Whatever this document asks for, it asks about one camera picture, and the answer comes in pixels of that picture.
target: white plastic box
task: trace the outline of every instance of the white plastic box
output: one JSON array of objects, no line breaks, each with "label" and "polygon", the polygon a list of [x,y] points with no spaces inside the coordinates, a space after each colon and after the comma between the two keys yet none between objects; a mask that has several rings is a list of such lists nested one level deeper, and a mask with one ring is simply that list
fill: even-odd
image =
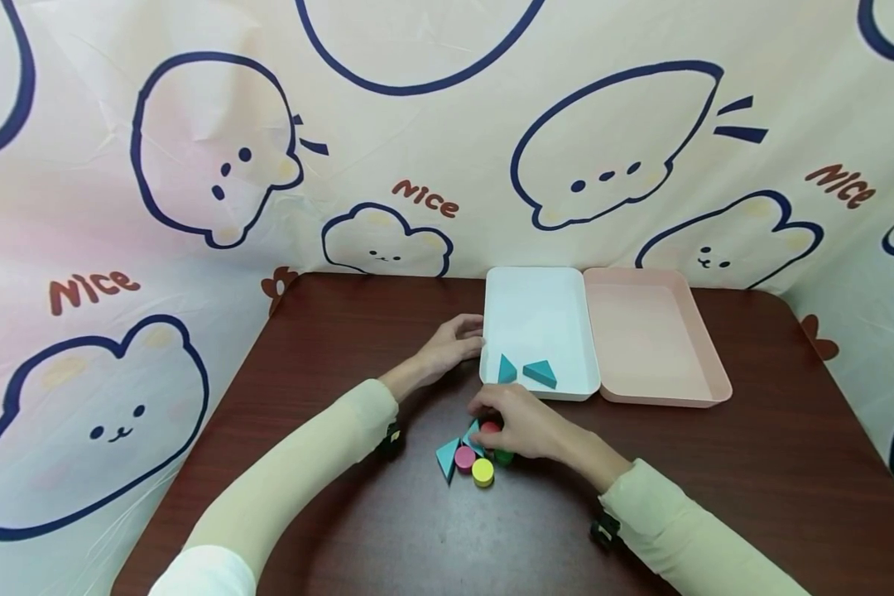
[{"label": "white plastic box", "polygon": [[[599,390],[599,368],[583,274],[571,267],[495,267],[487,272],[480,381],[497,382],[501,355],[517,382],[546,400],[583,401]],[[556,389],[523,376],[549,360]]]}]

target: wooden block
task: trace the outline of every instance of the wooden block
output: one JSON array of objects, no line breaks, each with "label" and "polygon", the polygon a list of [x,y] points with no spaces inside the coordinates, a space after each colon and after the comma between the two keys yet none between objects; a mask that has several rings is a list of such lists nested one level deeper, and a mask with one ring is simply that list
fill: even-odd
[{"label": "wooden block", "polygon": [[498,433],[501,432],[501,426],[495,421],[486,421],[480,425],[481,433]]},{"label": "wooden block", "polygon": [[474,463],[477,463],[477,454],[467,445],[461,445],[454,452],[454,464],[461,474],[470,474]]},{"label": "wooden block", "polygon": [[556,389],[556,376],[553,374],[553,368],[550,368],[549,360],[540,360],[539,363],[525,365],[523,376],[545,384],[549,389]]},{"label": "wooden block", "polygon": [[501,372],[497,373],[497,382],[515,382],[517,380],[517,368],[501,353]]},{"label": "wooden block", "polygon": [[452,439],[436,450],[437,464],[440,464],[440,471],[445,475],[447,484],[454,476],[454,453],[457,453],[459,445],[460,439]]},{"label": "wooden block", "polygon": [[480,432],[480,421],[474,420],[470,428],[467,429],[467,432],[464,433],[464,438],[460,440],[460,443],[470,447],[474,453],[482,458],[486,456],[486,454],[483,452],[483,447],[481,447],[480,445],[475,445],[470,439],[470,436],[473,433],[478,432]]},{"label": "wooden block", "polygon": [[490,459],[478,459],[473,462],[473,483],[480,488],[493,484],[493,464]]},{"label": "wooden block", "polygon": [[494,449],[493,450],[493,458],[497,460],[497,463],[502,466],[508,466],[512,462],[512,453],[510,451],[504,451],[502,449]]}]

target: brown table surface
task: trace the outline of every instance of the brown table surface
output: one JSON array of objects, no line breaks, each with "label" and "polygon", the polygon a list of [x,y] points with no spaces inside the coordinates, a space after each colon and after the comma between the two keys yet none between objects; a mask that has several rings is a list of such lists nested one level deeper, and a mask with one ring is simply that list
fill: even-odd
[{"label": "brown table surface", "polygon": [[[117,579],[145,594],[198,516],[255,459],[436,325],[483,312],[484,282],[313,274],[291,285]],[[696,290],[734,387],[709,410],[554,402],[678,483],[815,595],[894,595],[894,482],[791,309],[758,292]],[[490,489],[437,447],[464,433],[480,387],[465,363],[401,409],[395,462],[371,456],[295,519],[259,594],[674,594],[628,551],[591,540],[596,495],[543,460]]]}]

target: black wrist strap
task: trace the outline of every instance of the black wrist strap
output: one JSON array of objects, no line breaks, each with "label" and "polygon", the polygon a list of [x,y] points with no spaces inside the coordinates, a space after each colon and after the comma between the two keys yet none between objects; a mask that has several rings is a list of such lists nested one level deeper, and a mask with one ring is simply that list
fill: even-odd
[{"label": "black wrist strap", "polygon": [[613,546],[622,540],[620,538],[620,522],[603,511],[603,515],[593,521],[592,526],[589,527],[589,537],[605,550],[612,550]]}]

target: forearm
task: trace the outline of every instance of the forearm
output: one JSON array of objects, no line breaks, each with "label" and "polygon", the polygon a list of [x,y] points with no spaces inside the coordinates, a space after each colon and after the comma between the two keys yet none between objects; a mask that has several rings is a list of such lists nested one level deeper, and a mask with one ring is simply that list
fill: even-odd
[{"label": "forearm", "polygon": [[567,441],[565,463],[602,494],[625,546],[684,596],[796,596],[806,592],[716,516],[646,462],[588,433]]},{"label": "forearm", "polygon": [[[400,378],[410,385],[406,376]],[[409,390],[398,387],[397,397]],[[393,397],[385,384],[373,379],[342,395],[235,479],[204,511],[184,548],[226,547],[239,554],[258,579],[298,512],[385,438],[397,414]]]}]

